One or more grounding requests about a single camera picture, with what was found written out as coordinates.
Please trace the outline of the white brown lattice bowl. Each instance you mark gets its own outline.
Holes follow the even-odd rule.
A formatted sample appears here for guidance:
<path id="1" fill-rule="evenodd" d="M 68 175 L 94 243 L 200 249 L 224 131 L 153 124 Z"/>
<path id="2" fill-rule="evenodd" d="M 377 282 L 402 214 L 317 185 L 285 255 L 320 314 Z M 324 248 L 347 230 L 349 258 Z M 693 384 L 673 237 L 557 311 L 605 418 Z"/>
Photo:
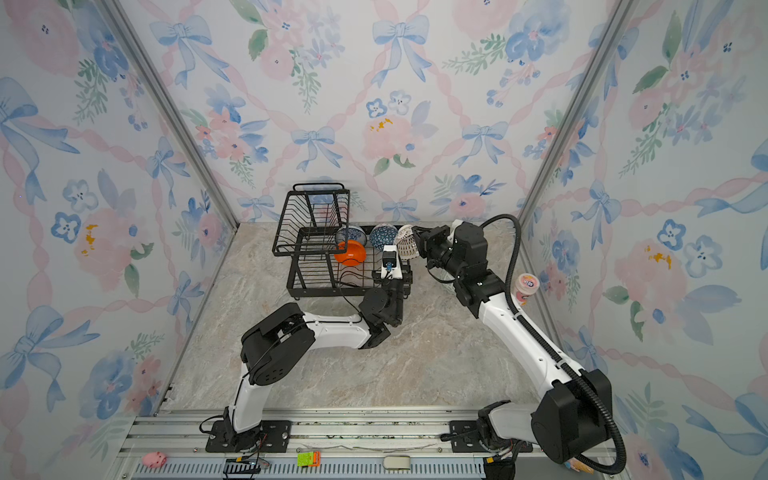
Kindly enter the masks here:
<path id="1" fill-rule="evenodd" d="M 420 256 L 416 235 L 410 224 L 403 225 L 398 229 L 394 244 L 401 260 L 409 261 Z"/>

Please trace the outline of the orange plastic bowl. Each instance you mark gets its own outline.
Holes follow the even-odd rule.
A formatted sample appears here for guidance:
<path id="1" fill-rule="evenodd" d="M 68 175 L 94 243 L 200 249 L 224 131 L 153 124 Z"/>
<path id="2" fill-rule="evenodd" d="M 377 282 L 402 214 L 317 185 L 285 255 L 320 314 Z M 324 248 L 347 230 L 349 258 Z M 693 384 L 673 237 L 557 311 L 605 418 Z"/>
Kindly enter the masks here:
<path id="1" fill-rule="evenodd" d="M 364 264 L 367 258 L 365 246 L 355 241 L 349 241 L 339 243 L 338 247 L 340 252 L 336 253 L 334 258 L 339 264 L 348 267 L 357 267 Z"/>

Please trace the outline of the blue triangle pattern bowl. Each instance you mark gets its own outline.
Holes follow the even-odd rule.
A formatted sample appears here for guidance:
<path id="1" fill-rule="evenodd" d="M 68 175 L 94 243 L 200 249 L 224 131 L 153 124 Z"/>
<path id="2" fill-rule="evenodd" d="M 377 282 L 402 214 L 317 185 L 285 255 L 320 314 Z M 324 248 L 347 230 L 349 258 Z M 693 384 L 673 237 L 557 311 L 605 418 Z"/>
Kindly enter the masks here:
<path id="1" fill-rule="evenodd" d="M 371 230 L 368 240 L 373 249 L 383 251 L 386 246 L 396 243 L 398 231 L 399 229 L 393 225 L 379 224 Z"/>

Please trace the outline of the black wire dish rack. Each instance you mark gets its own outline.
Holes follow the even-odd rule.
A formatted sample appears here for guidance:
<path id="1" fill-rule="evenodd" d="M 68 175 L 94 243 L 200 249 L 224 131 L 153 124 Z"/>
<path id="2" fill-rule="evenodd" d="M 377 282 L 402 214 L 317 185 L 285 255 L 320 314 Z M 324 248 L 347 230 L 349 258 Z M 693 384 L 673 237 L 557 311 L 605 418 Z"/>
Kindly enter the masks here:
<path id="1" fill-rule="evenodd" d="M 290 259 L 293 298 L 361 297 L 397 281 L 410 293 L 410 262 L 392 259 L 397 228 L 353 224 L 351 206 L 352 192 L 339 182 L 297 183 L 286 194 L 272 253 Z"/>

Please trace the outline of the blue floral bowl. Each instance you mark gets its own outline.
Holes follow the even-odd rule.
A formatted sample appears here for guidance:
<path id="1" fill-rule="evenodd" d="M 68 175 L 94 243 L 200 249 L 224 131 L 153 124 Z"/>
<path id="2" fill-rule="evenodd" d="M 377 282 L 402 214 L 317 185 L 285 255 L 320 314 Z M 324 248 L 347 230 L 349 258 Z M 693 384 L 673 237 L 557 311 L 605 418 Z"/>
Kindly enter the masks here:
<path id="1" fill-rule="evenodd" d="M 348 225 L 339 228 L 335 234 L 335 241 L 337 244 L 346 243 L 349 241 L 355 241 L 362 246 L 367 245 L 367 234 L 365 231 L 357 225 Z"/>

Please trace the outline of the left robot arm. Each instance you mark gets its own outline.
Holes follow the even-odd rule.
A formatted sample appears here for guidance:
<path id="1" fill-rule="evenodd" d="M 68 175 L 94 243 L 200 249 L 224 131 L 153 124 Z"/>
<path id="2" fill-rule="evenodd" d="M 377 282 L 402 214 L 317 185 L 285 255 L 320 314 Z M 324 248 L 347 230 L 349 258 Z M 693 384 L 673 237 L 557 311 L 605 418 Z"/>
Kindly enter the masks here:
<path id="1" fill-rule="evenodd" d="M 379 346 L 390 336 L 390 327 L 401 325 L 409 294 L 409 282 L 387 278 L 365 292 L 350 316 L 311 314 L 290 302 L 247 330 L 241 337 L 241 374 L 234 400 L 214 423 L 206 450 L 254 449 L 264 437 L 263 410 L 272 385 L 311 350 Z"/>

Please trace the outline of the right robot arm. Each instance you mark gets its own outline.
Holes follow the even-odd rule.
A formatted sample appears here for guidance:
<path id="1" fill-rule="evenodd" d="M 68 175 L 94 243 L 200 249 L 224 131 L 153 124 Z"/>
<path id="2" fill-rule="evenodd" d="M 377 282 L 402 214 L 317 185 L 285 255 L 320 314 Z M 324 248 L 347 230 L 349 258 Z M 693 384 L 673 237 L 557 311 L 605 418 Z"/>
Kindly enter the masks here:
<path id="1" fill-rule="evenodd" d="M 613 417 L 610 380 L 601 370 L 587 371 L 564 353 L 514 296 L 522 228 L 517 217 L 505 218 L 515 234 L 504 276 L 489 266 L 484 224 L 458 220 L 452 226 L 413 230 L 427 266 L 448 273 L 460 304 L 502 341 L 537 389 L 539 402 L 534 407 L 499 401 L 479 410 L 479 440 L 488 449 L 508 449 L 512 457 L 519 454 L 522 443 L 534 444 L 557 464 L 575 459 L 597 472 L 620 474 L 628 455 Z"/>

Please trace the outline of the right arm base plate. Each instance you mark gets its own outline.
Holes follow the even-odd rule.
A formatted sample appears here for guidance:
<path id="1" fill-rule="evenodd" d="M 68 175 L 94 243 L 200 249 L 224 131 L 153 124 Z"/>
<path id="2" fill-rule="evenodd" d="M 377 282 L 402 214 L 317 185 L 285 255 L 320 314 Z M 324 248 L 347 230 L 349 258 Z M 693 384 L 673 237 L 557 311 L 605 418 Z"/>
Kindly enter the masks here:
<path id="1" fill-rule="evenodd" d="M 450 444 L 453 453 L 497 454 L 512 451 L 517 444 L 521 453 L 532 453 L 533 445 L 516 439 L 494 437 L 486 425 L 478 426 L 477 420 L 453 420 L 448 432 L 440 435 L 441 442 Z"/>

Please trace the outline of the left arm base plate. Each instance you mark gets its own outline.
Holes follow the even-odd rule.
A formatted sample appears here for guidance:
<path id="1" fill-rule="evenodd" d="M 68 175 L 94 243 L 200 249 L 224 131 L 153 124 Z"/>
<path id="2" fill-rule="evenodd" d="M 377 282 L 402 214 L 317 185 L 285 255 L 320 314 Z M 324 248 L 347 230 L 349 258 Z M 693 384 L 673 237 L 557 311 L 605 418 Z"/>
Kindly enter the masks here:
<path id="1" fill-rule="evenodd" d="M 285 453 L 293 423 L 289 420 L 263 420 L 258 426 L 236 433 L 229 420 L 217 420 L 208 434 L 207 453 Z"/>

